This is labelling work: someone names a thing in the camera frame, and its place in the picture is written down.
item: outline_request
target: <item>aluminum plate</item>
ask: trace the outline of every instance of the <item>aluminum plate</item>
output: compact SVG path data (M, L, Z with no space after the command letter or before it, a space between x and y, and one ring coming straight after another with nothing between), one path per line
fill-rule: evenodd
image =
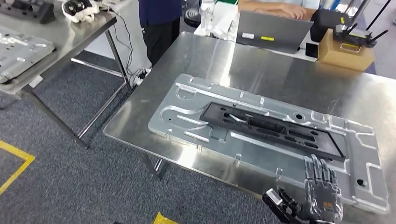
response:
M0 26L0 83L17 77L54 49L45 39Z
M345 161L327 161L337 172L343 202L379 214L389 211L378 145L374 130L369 126L181 74L152 116L148 128L165 138L237 158L240 165L274 179L279 179L282 169L283 182L300 189L304 187L306 152L208 125L199 117L210 102L328 131L346 155Z

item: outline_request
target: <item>robot finger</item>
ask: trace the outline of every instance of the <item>robot finger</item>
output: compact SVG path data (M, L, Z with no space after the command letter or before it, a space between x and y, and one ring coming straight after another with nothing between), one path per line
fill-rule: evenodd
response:
M305 178L307 180L312 180L313 179L312 162L310 161L308 156L304 156L304 163L305 163Z
M322 176L323 180L326 182L330 181L330 170L329 167L327 166L327 163L324 159L320 159L320 163L322 164Z
M315 180L322 180L322 164L319 162L318 158L312 154L313 161L313 175Z
M330 169L330 168L329 168L329 170L330 170L330 183L338 185L337 184L337 176L335 174L335 171L333 169Z

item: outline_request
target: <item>black tray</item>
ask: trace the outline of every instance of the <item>black tray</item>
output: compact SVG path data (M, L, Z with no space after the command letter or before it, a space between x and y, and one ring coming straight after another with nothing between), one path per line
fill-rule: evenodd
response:
M210 125L298 148L323 159L345 160L334 139L323 130L214 102L208 105L200 119Z

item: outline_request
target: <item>laptop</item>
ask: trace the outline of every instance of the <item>laptop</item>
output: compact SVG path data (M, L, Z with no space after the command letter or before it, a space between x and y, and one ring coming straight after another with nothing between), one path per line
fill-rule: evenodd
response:
M241 11L236 42L295 54L313 22Z

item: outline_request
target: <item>yellow floor tape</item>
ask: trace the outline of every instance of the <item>yellow floor tape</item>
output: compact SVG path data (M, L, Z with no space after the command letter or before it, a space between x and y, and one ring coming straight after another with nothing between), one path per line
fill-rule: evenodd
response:
M157 214L156 219L154 220L153 224L177 224L175 222L173 222L172 220L165 218L164 216L161 215L161 213L159 212Z
M18 156L19 158L25 160L25 162L20 166L14 174L0 187L0 195L11 185L12 182L29 166L29 164L35 160L35 157L23 152L20 149L15 148L12 145L9 145L3 141L0 141L0 149L4 149L7 152Z

